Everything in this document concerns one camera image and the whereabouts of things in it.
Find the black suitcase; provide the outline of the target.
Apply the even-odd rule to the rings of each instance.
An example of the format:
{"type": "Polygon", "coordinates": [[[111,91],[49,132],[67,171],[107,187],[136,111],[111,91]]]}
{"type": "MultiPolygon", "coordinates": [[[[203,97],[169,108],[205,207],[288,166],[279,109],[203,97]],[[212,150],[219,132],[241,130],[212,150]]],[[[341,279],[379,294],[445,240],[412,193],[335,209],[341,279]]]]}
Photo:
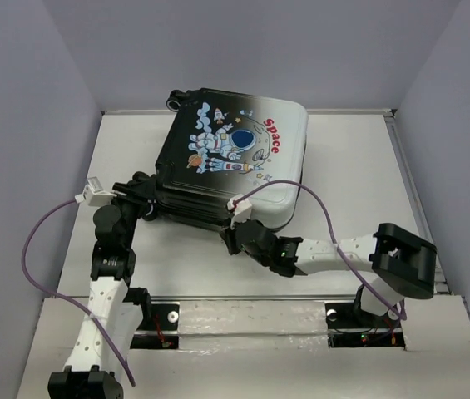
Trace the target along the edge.
{"type": "Polygon", "coordinates": [[[210,88],[173,90],[175,119],[156,159],[154,195],[142,218],[166,216],[218,229],[236,195],[279,231],[293,218],[309,114],[297,102],[210,88]]]}

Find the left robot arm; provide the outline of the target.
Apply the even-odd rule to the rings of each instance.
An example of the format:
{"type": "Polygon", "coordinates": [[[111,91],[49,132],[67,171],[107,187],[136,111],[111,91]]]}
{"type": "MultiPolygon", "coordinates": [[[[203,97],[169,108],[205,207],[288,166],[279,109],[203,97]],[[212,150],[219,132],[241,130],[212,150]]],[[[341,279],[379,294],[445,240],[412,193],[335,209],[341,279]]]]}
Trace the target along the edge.
{"type": "Polygon", "coordinates": [[[60,372],[47,384],[52,398],[122,398],[121,379],[134,385],[127,361],[138,328],[152,319],[151,297],[145,288],[132,288],[136,254],[132,243],[138,219],[152,209],[149,200],[133,197],[131,182],[118,191],[104,190],[96,177],[87,178],[77,203],[95,208],[95,244],[92,250],[86,304],[62,295],[80,308],[84,317],[72,351],[60,372]]]}

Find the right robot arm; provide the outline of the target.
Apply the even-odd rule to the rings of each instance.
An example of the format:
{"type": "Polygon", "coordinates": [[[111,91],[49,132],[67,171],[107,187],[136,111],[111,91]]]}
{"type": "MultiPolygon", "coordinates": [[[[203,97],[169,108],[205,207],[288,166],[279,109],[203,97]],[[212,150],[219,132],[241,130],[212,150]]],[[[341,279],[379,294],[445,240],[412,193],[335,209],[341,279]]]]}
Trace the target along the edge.
{"type": "Polygon", "coordinates": [[[241,252],[281,277],[345,270],[361,282],[351,306],[353,320],[369,326],[405,298],[435,294],[437,248],[396,224],[371,235],[331,240],[284,237],[257,220],[224,227],[220,237],[231,255],[241,252]]]}

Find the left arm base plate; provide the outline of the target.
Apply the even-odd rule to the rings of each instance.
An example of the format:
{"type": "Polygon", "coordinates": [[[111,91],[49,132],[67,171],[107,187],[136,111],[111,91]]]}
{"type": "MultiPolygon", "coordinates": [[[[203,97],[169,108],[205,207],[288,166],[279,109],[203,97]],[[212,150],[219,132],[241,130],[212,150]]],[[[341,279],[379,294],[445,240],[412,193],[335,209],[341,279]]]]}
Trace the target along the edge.
{"type": "Polygon", "coordinates": [[[151,317],[143,321],[131,341],[136,350],[176,350],[179,348],[180,304],[156,302],[151,317]]]}

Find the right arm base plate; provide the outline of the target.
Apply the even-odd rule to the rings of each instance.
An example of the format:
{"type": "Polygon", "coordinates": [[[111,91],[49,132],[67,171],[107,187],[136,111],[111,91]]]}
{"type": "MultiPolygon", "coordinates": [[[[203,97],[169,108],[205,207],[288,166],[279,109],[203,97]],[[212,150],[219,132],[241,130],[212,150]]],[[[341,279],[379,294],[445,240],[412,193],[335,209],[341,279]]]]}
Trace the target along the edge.
{"type": "Polygon", "coordinates": [[[405,348],[401,322],[393,313],[376,316],[353,303],[326,303],[328,345],[330,348],[405,348]]]}

